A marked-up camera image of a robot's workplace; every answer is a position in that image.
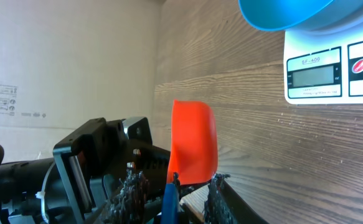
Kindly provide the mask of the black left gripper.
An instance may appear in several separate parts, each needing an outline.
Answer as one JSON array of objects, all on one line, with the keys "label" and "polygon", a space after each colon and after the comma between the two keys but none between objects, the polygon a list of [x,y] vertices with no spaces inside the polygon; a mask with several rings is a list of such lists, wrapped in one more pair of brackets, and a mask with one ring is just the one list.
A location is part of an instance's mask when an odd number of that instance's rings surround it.
[{"label": "black left gripper", "polygon": [[101,213],[127,172],[149,181],[145,223],[159,221],[170,152],[153,145],[148,119],[90,119],[39,162],[41,223],[102,223]]}]

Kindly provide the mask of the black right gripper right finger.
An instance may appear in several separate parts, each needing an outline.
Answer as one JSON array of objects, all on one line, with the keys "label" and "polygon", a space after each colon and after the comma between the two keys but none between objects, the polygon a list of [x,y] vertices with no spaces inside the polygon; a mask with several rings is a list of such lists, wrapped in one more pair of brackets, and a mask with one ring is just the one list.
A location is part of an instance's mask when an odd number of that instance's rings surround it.
[{"label": "black right gripper right finger", "polygon": [[226,182],[229,174],[215,174],[204,204],[204,223],[268,224]]}]

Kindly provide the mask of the orange scoop with blue handle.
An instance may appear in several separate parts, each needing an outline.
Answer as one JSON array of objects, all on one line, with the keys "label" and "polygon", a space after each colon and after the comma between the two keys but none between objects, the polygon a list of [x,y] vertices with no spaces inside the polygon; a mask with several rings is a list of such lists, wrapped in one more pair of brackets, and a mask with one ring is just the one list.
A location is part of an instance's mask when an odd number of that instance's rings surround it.
[{"label": "orange scoop with blue handle", "polygon": [[180,223],[180,187],[204,184],[218,168],[215,116],[209,105],[173,101],[170,153],[160,222]]}]

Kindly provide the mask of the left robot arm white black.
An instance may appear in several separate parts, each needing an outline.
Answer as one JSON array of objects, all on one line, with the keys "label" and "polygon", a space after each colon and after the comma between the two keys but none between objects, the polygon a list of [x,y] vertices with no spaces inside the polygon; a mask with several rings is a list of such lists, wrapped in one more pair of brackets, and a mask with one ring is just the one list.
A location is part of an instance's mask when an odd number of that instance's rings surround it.
[{"label": "left robot arm white black", "polygon": [[0,223],[84,223],[132,177],[139,215],[164,193],[170,153],[153,144],[147,118],[134,117],[91,119],[59,141],[50,158],[3,157],[0,145]]}]

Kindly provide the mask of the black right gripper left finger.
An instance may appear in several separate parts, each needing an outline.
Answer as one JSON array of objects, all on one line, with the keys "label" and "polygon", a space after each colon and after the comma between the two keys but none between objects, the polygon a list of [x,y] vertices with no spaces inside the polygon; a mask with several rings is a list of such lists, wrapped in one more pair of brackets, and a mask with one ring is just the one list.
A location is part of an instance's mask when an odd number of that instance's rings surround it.
[{"label": "black right gripper left finger", "polygon": [[142,223],[149,181],[143,172],[127,172],[120,191],[111,196],[101,213],[102,223]]}]

